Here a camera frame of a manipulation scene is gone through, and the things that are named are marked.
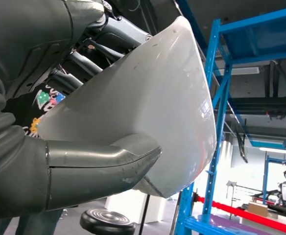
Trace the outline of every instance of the scratch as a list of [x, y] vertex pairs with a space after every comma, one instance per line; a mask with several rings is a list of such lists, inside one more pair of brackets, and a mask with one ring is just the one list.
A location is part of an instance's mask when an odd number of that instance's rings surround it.
[[139, 64], [140, 64], [140, 62], [138, 62], [136, 66], [134, 66], [134, 69], [136, 69], [137, 67], [137, 65], [139, 65]]

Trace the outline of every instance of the person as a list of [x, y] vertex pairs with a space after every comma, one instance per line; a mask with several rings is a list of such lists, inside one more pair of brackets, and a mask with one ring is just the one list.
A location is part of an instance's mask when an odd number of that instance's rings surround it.
[[[23, 128], [25, 135], [39, 138], [37, 125], [41, 118], [65, 96], [42, 83], [32, 93], [9, 99], [3, 112], [13, 113], [15, 125]], [[15, 235], [53, 235], [63, 209], [20, 216]], [[0, 219], [0, 235], [3, 235], [11, 218]]]

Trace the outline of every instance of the red rope barrier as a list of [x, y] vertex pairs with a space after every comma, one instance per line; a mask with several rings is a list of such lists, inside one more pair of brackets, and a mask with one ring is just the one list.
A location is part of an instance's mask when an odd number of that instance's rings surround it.
[[[198, 196], [197, 198], [197, 200], [198, 202], [204, 203], [205, 198]], [[276, 229], [276, 230], [279, 230], [279, 231], [286, 233], [286, 224], [279, 223], [279, 222], [277, 222], [275, 220], [268, 219], [266, 217], [263, 217], [263, 216], [260, 216], [260, 215], [257, 215], [257, 214], [253, 214], [253, 213], [250, 213], [248, 211], [243, 211], [243, 210], [240, 210], [240, 209], [229, 207], [227, 205], [221, 204], [219, 202], [214, 202], [214, 201], [213, 201], [212, 207], [215, 207], [215, 208], [220, 209], [220, 210], [223, 210], [225, 212], [229, 212], [231, 214], [238, 215], [238, 216], [240, 216], [240, 217], [242, 217], [245, 219], [251, 220], [251, 221], [259, 223], [259, 224], [263, 224], [265, 226], [268, 226], [268, 227], [271, 227], [273, 229]]]

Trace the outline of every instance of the black round base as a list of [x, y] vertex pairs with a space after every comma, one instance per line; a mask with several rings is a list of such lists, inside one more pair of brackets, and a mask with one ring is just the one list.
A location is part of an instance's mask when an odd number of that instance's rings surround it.
[[134, 235], [135, 231], [134, 223], [127, 217], [103, 209], [83, 212], [80, 225], [95, 235]]

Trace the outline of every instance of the blue metal shelf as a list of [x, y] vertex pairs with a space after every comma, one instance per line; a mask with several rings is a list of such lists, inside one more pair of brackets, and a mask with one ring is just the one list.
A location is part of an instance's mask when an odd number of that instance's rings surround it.
[[286, 58], [286, 9], [220, 25], [219, 35], [233, 64]]
[[[181, 193], [174, 234], [190, 235], [191, 230], [208, 235], [238, 234], [219, 229], [209, 223], [226, 105], [229, 104], [232, 109], [234, 107], [229, 94], [231, 71], [233, 64], [286, 58], [286, 9], [225, 25], [220, 25], [219, 19], [214, 20], [211, 27], [210, 42], [207, 46], [186, 0], [176, 0], [176, 2], [179, 4], [181, 12], [190, 22], [195, 36], [199, 38], [200, 47], [205, 47], [201, 49], [206, 54], [205, 71], [209, 87], [211, 85], [213, 71], [217, 70], [214, 58], [217, 49], [225, 60], [226, 66], [223, 77], [221, 77], [220, 73], [215, 73], [220, 83], [219, 90], [212, 101], [214, 107], [218, 102], [220, 104], [216, 120], [217, 148], [208, 171], [209, 174], [202, 218], [198, 220], [191, 216], [193, 203], [192, 183]], [[227, 50], [223, 49], [220, 39], [226, 43]], [[234, 113], [252, 146], [283, 149], [282, 144], [253, 141], [246, 131], [241, 116], [235, 110]]]

